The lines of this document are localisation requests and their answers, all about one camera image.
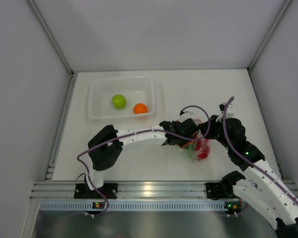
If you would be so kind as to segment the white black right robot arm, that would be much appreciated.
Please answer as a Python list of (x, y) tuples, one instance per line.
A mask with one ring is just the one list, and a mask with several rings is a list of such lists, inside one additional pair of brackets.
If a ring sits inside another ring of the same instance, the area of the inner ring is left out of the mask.
[(298, 238), (298, 198), (279, 179), (261, 151), (247, 141), (241, 121), (235, 118), (218, 121), (214, 115), (198, 128), (206, 139), (218, 141), (240, 168), (220, 182), (207, 183), (207, 197), (241, 198), (266, 219), (277, 237)]

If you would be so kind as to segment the orange fake orange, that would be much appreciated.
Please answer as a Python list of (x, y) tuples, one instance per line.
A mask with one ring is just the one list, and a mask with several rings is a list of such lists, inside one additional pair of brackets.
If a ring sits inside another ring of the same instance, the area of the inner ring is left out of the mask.
[(146, 114), (148, 113), (148, 108), (143, 103), (138, 103), (133, 108), (134, 114)]

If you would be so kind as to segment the green fake apple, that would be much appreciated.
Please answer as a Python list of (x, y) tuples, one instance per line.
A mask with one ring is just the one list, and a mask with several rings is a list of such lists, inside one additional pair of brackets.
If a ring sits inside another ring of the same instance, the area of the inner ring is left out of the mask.
[(112, 97), (112, 105), (116, 109), (123, 109), (126, 106), (126, 98), (121, 94), (114, 95)]

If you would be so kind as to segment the clear zip top bag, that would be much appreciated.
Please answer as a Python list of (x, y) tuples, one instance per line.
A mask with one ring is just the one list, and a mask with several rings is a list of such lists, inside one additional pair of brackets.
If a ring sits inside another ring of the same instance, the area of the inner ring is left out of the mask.
[(183, 147), (180, 147), (179, 151), (191, 160), (202, 161), (210, 153), (209, 140), (203, 138), (198, 141), (188, 141)]

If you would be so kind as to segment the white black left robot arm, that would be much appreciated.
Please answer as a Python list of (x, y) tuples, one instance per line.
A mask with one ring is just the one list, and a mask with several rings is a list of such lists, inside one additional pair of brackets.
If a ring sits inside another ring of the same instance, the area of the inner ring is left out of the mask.
[(77, 156), (85, 167), (84, 182), (75, 186), (75, 199), (114, 199), (114, 183), (104, 183), (104, 172), (113, 167), (124, 150), (140, 146), (179, 146), (200, 141), (203, 137), (192, 118), (162, 121), (158, 125), (136, 130), (118, 130), (112, 124), (102, 128)]

